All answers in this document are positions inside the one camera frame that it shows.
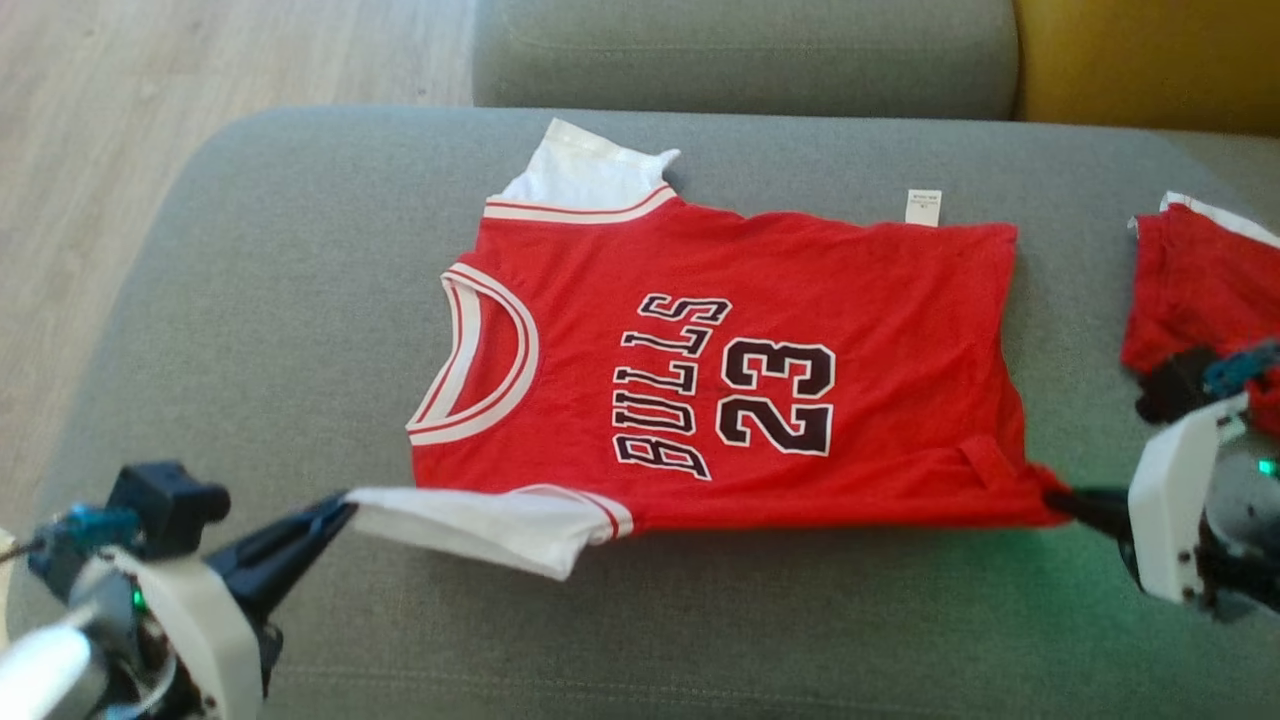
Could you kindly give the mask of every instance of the basketball jersey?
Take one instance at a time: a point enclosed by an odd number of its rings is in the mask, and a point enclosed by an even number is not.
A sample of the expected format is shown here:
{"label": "basketball jersey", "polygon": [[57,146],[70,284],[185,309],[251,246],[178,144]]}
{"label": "basketball jersey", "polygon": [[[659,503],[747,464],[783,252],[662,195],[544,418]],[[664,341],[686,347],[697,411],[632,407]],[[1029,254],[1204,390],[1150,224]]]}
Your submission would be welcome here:
{"label": "basketball jersey", "polygon": [[366,529],[563,577],[645,530],[1064,520],[1001,352],[1012,225],[744,218],[673,156],[557,120],[489,200],[407,425],[420,489]]}
{"label": "basketball jersey", "polygon": [[[1280,237],[1234,213],[1169,192],[1138,232],[1134,301],[1121,361],[1149,373],[1207,345],[1233,354],[1280,337]],[[1252,424],[1280,436],[1280,372],[1249,387]]]}

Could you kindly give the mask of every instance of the yellow pillow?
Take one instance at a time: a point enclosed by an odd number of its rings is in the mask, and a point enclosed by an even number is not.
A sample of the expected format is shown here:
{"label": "yellow pillow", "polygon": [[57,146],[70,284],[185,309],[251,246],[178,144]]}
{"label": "yellow pillow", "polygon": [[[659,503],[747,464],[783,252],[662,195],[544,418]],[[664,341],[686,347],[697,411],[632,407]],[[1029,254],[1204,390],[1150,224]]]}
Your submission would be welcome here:
{"label": "yellow pillow", "polygon": [[1276,0],[1015,0],[1018,117],[1280,136]]}

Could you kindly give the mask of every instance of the red fabric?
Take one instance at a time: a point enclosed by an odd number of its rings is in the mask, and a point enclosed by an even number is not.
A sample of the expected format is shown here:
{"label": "red fabric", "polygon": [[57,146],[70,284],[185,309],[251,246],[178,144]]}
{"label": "red fabric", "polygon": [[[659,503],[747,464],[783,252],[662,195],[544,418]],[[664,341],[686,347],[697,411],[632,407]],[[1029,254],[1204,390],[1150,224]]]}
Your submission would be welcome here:
{"label": "red fabric", "polygon": [[[417,484],[480,492],[556,484],[621,503],[636,532],[1065,521],[1041,500],[1061,486],[1024,456],[1021,400],[1001,354],[1015,241],[1007,224],[863,228],[797,213],[744,219],[678,197],[607,224],[485,218],[476,250],[454,272],[488,274],[527,306],[539,338],[536,375],[493,427],[415,445]],[[732,307],[718,324],[639,314],[652,293],[672,302],[723,299]],[[495,306],[484,302],[486,316]],[[484,327],[497,336],[481,342],[454,414],[518,361],[517,324],[486,319]],[[622,342],[628,332],[685,341],[690,327],[710,332],[696,357]],[[755,387],[745,389],[741,377],[731,384],[730,346],[749,347],[737,338],[790,343],[796,352],[829,348],[829,388],[796,395],[820,384],[804,382],[820,374],[813,369],[824,365],[820,357],[765,374],[764,357],[748,356],[736,366]],[[616,382],[620,368],[677,377],[672,361],[696,366],[694,393]],[[687,405],[694,432],[617,427],[620,391]],[[730,413],[750,434],[748,445],[730,445],[719,430],[735,396],[771,401],[797,434],[792,413],[829,405],[829,447],[782,452],[750,413]],[[620,434],[692,447],[708,478],[622,462]],[[412,428],[411,436],[424,439]]]}
{"label": "red fabric", "polygon": [[[1181,204],[1138,218],[1138,270],[1120,359],[1148,373],[1197,345],[1238,352],[1280,336],[1280,249]],[[1280,434],[1280,372],[1251,386],[1253,424]]]}

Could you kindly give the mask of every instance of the clothing tag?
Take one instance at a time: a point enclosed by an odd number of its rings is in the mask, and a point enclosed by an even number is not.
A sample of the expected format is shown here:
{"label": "clothing tag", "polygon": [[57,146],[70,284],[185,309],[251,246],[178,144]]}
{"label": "clothing tag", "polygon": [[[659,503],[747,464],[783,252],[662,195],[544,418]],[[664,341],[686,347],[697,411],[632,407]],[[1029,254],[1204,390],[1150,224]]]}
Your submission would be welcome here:
{"label": "clothing tag", "polygon": [[913,225],[938,227],[938,213],[942,211],[941,190],[908,190],[906,222]]}

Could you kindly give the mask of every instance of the gray fabric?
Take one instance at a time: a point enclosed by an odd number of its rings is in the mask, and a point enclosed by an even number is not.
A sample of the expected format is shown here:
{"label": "gray fabric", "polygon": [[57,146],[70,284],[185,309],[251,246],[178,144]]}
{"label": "gray fabric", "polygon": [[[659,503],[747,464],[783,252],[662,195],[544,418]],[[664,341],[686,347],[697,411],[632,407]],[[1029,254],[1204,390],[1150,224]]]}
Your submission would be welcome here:
{"label": "gray fabric", "polygon": [[1162,131],[1160,136],[1208,169],[1230,178],[1231,187],[1254,209],[1249,219],[1280,233],[1280,202],[1276,202],[1280,163],[1272,151],[1275,140],[1179,131]]}
{"label": "gray fabric", "polygon": [[1009,0],[480,0],[479,105],[1007,119]]}
{"label": "gray fabric", "polygon": [[[123,461],[180,457],[232,488],[214,547],[334,488],[410,483],[402,425],[448,352],[436,277],[550,117],[283,110],[211,140],[119,299],[37,514],[104,498]],[[870,223],[936,187],[946,223],[1018,223],[1005,347],[1029,452],[1082,486],[1125,483],[1151,432],[1117,363],[1125,222],[1169,187],[1251,214],[1230,178],[1140,131],[562,117],[682,149],[669,177],[695,202]],[[1280,160],[1280,142],[1256,152]],[[54,615],[19,574],[10,630]],[[1078,528],[650,536],[589,550],[563,584],[347,534],[276,619],[276,719],[1243,717],[1280,702],[1280,625],[1147,598]]]}

